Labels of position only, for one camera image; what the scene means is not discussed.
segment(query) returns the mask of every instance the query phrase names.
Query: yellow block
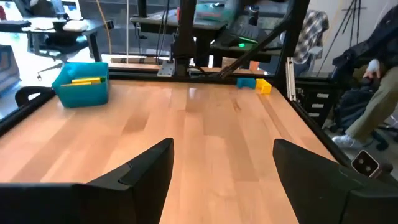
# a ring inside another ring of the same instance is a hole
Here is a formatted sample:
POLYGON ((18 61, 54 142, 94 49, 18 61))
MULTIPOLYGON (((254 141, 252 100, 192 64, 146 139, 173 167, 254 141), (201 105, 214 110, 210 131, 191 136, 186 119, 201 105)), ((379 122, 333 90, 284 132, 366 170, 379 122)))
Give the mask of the yellow block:
POLYGON ((78 83, 71 83, 71 84, 63 84, 61 86, 74 86, 74 85, 91 85, 92 82, 78 82, 78 83))
POLYGON ((265 79, 256 79, 256 89, 260 90, 261 94, 270 94, 272 86, 265 79))
POLYGON ((101 78, 79 78, 79 79, 75 79, 72 80, 72 83, 81 83, 81 82, 91 82, 92 84, 97 84, 97 83, 101 83, 101 78))

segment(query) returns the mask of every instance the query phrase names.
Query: khaki pants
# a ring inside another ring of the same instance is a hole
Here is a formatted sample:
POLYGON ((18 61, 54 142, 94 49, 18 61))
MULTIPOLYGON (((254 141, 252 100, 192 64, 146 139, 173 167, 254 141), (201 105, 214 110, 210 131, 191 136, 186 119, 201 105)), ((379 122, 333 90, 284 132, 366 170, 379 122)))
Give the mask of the khaki pants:
POLYGON ((347 129, 346 134, 365 141, 394 112, 397 103, 398 67, 394 67, 383 76, 380 87, 368 103, 364 114, 347 129))

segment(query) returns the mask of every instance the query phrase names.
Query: white sneaker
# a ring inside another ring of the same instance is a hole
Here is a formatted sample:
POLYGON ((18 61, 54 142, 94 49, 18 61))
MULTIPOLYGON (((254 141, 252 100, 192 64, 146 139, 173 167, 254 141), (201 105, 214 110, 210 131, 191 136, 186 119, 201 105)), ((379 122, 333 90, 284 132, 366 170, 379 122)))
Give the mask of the white sneaker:
POLYGON ((348 148, 348 147, 361 148, 361 147, 363 147, 362 143, 360 143, 358 140, 351 138, 348 135, 335 136, 331 140, 333 140, 333 142, 335 142, 335 144, 338 147, 342 147, 342 148, 348 148))

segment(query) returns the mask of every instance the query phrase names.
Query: teal plastic bin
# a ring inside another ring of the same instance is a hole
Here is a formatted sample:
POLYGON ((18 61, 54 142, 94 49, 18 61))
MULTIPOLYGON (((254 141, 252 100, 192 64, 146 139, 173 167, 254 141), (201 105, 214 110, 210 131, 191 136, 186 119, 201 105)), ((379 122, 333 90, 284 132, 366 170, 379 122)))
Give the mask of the teal plastic bin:
POLYGON ((81 106, 103 105, 108 102, 109 96, 109 69, 108 64, 97 63, 66 63, 57 79, 52 83, 52 88, 66 108, 81 106), (92 85, 70 84, 77 78, 105 78, 105 82, 92 85))

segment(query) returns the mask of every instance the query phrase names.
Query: wooden table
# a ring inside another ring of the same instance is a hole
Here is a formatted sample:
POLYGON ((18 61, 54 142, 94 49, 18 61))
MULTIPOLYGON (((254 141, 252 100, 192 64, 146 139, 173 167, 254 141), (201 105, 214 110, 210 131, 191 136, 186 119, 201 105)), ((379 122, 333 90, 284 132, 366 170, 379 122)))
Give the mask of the wooden table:
POLYGON ((115 80, 109 97, 77 109, 55 97, 5 134, 0 182, 89 182, 171 137, 161 223, 294 224, 273 140, 333 159, 276 89, 115 80))

